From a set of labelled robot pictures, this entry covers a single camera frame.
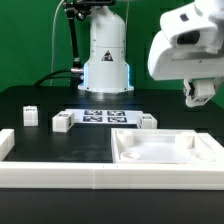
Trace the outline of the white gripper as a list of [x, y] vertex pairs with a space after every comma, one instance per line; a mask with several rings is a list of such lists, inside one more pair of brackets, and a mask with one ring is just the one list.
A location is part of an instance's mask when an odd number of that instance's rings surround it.
[[186, 103], [193, 103], [191, 78], [224, 76], [224, 7], [184, 6], [164, 13], [153, 39], [148, 70], [155, 80], [185, 79]]

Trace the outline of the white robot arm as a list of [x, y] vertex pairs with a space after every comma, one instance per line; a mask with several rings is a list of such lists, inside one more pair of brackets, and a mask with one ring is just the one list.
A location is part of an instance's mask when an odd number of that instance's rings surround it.
[[[224, 0], [194, 0], [162, 14], [148, 70], [155, 80], [181, 80], [189, 107], [214, 97], [224, 84]], [[107, 6], [91, 10], [90, 58], [79, 88], [99, 95], [133, 89], [125, 62], [125, 23]]]

